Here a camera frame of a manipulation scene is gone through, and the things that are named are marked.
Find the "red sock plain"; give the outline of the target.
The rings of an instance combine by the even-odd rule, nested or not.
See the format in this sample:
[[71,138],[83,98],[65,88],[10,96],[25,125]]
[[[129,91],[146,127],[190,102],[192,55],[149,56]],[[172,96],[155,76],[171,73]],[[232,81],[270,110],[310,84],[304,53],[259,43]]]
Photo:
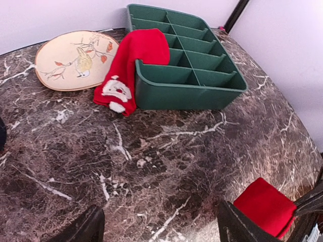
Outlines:
[[257,226],[279,239],[290,229],[297,208],[292,200],[261,177],[233,204]]

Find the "dark blue cup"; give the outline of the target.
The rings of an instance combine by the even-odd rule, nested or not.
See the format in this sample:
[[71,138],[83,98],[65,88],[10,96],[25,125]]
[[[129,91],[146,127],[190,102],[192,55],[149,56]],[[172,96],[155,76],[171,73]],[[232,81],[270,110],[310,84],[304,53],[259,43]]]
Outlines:
[[3,122],[3,120],[0,118],[0,150],[4,150],[4,146],[7,140],[7,128]]

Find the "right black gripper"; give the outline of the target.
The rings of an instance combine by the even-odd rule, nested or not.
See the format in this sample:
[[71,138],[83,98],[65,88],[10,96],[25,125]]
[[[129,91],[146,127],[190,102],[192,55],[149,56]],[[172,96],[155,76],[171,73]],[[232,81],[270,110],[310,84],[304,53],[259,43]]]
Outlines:
[[294,229],[294,241],[318,241],[321,237],[318,219],[322,215],[322,185],[317,185],[296,200],[295,216],[299,217]]

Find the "black right frame post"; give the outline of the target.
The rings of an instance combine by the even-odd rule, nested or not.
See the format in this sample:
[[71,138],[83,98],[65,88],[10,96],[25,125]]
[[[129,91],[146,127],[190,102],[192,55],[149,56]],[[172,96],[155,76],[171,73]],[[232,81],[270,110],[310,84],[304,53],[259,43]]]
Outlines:
[[239,0],[238,1],[237,5],[235,6],[234,10],[230,14],[228,20],[226,21],[226,23],[224,25],[224,29],[225,29],[226,33],[229,33],[232,30],[233,26],[235,25],[235,23],[237,22],[237,20],[241,16],[242,12],[244,11],[244,9],[248,5],[248,3],[249,3],[249,0]]

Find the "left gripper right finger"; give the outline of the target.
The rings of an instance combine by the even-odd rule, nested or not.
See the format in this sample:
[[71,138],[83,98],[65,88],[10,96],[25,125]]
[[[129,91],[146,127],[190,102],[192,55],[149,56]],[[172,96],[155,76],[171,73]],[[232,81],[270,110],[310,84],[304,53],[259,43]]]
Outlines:
[[278,241],[247,218],[232,203],[222,200],[218,209],[220,241],[270,242]]

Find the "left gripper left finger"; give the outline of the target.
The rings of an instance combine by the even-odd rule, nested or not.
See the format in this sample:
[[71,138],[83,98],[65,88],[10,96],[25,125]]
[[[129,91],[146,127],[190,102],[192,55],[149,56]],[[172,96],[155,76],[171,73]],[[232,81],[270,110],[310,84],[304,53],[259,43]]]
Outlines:
[[103,242],[105,215],[102,208],[91,205],[69,226],[48,241],[54,242]]

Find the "beige bird pattern plate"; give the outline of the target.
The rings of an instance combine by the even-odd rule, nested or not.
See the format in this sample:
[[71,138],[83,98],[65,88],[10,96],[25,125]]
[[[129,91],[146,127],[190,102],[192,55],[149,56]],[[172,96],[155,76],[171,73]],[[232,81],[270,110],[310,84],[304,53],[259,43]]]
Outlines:
[[100,85],[108,73],[119,43],[93,31],[74,31],[46,42],[36,53],[39,81],[56,91],[79,91]]

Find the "green divided plastic organizer tray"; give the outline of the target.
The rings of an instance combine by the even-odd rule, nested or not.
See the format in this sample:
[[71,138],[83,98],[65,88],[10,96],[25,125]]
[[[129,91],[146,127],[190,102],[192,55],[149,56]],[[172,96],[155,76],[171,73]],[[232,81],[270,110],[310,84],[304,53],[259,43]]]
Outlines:
[[129,4],[130,31],[159,29],[170,48],[168,65],[137,60],[135,100],[147,110],[223,109],[248,89],[235,63],[200,17]]

